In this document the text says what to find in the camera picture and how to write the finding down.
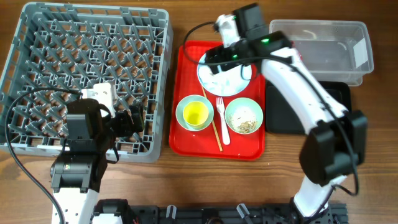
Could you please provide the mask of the light blue bowl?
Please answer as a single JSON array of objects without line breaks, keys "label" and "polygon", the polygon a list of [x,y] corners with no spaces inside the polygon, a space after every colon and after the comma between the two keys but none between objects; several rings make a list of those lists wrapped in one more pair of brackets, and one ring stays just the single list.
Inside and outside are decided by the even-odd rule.
[{"label": "light blue bowl", "polygon": [[[190,127],[190,126],[185,122],[185,120],[184,120],[184,118],[183,118],[183,109],[184,109],[184,107],[185,107],[189,102],[192,102],[192,101],[201,101],[201,102],[203,102],[204,104],[206,104],[206,106],[207,106],[207,108],[208,108],[208,110],[209,110],[208,119],[205,121],[204,125],[203,125],[200,129],[194,129],[194,128]],[[189,95],[189,96],[186,96],[186,97],[183,98],[183,99],[178,103],[178,105],[177,105],[177,109],[176,109],[176,118],[177,118],[177,121],[178,121],[179,125],[181,125],[181,127],[183,127],[183,128],[186,129],[186,130],[189,130],[189,131],[201,131],[201,130],[207,128],[207,127],[211,124],[211,121],[212,121],[213,117],[214,117],[214,109],[213,109],[213,106],[212,106],[212,104],[210,103],[210,101],[207,100],[207,99],[206,99],[205,97],[203,97],[203,96],[200,96],[200,95]]]}]

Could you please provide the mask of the white plastic fork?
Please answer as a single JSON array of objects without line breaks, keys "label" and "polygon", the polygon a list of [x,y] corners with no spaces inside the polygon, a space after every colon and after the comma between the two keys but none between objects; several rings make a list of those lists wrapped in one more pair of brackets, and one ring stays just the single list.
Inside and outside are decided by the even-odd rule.
[{"label": "white plastic fork", "polygon": [[222,97],[216,98],[216,109],[220,114],[220,121],[221,121],[221,133],[222,133],[222,140],[224,145],[229,145],[231,143],[228,127],[225,120],[225,106]]}]

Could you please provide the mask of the green bowl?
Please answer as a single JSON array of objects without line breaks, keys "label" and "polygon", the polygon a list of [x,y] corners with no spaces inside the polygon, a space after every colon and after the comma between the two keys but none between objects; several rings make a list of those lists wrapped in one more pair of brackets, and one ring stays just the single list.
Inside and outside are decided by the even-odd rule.
[{"label": "green bowl", "polygon": [[250,108],[252,110],[252,112],[256,115],[257,126],[253,132],[248,133],[248,134],[252,134],[252,133],[256,132],[262,125],[262,122],[264,119],[264,113],[263,113],[263,110],[260,107],[260,105],[256,101],[254,101],[250,98],[236,98],[236,99],[232,100],[227,105],[225,113],[224,113],[224,115],[226,117],[227,126],[232,131],[234,131],[231,127],[231,123],[229,122],[229,116],[232,115],[234,113],[234,111],[238,108]]}]

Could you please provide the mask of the wooden chopstick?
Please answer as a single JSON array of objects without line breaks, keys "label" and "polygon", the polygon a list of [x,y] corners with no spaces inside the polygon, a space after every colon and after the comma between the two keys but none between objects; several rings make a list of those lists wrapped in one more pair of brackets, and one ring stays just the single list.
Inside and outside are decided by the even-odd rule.
[{"label": "wooden chopstick", "polygon": [[[203,92],[203,96],[204,96],[206,99],[208,99],[208,98],[207,98],[207,95],[206,95],[205,89],[204,89],[203,87],[201,87],[201,90],[202,90],[202,92]],[[220,152],[223,152],[222,144],[221,144],[221,142],[220,142],[220,137],[218,136],[218,131],[217,131],[217,128],[216,128],[214,119],[212,119],[211,124],[212,124],[213,130],[214,130],[214,134],[215,134],[216,142],[217,142],[217,144],[218,144],[218,148],[219,148]]]}]

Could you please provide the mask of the food scraps and rice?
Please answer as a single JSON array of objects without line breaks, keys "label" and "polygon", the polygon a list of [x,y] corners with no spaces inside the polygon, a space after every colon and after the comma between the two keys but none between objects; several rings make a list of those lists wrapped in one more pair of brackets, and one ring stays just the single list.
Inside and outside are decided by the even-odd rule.
[{"label": "food scraps and rice", "polygon": [[229,116],[229,122],[234,131],[241,134],[248,134],[257,126],[256,115],[250,108],[238,108]]}]

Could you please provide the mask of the yellow plastic cup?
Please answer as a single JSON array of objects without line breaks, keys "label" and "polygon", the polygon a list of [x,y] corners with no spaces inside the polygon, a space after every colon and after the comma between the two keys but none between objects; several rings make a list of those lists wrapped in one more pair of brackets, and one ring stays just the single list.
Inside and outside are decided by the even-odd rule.
[{"label": "yellow plastic cup", "polygon": [[209,110],[201,101],[189,102],[183,109],[185,122],[194,129],[200,129],[208,119]]}]

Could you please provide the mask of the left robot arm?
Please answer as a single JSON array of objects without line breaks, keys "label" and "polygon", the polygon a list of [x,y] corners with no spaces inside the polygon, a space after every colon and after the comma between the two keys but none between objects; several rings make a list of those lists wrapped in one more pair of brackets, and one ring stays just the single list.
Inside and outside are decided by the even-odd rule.
[{"label": "left robot arm", "polygon": [[131,137],[144,129],[142,103],[111,115],[94,99],[76,100],[67,106],[68,150],[50,169],[51,188],[57,203],[52,223],[139,223],[126,199],[98,198],[101,179],[111,163],[108,149],[116,138]]}]

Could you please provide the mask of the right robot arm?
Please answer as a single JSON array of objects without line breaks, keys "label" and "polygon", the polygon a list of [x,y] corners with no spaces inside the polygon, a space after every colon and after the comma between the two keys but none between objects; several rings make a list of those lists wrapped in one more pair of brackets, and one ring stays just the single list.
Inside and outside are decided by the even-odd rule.
[{"label": "right robot arm", "polygon": [[207,51],[205,65],[213,73],[254,65],[298,116],[307,135],[299,155],[305,177],[293,205],[303,221],[319,217],[333,191],[364,162],[367,118],[321,86],[283,32],[267,31],[257,4],[221,15],[213,25],[223,43]]}]

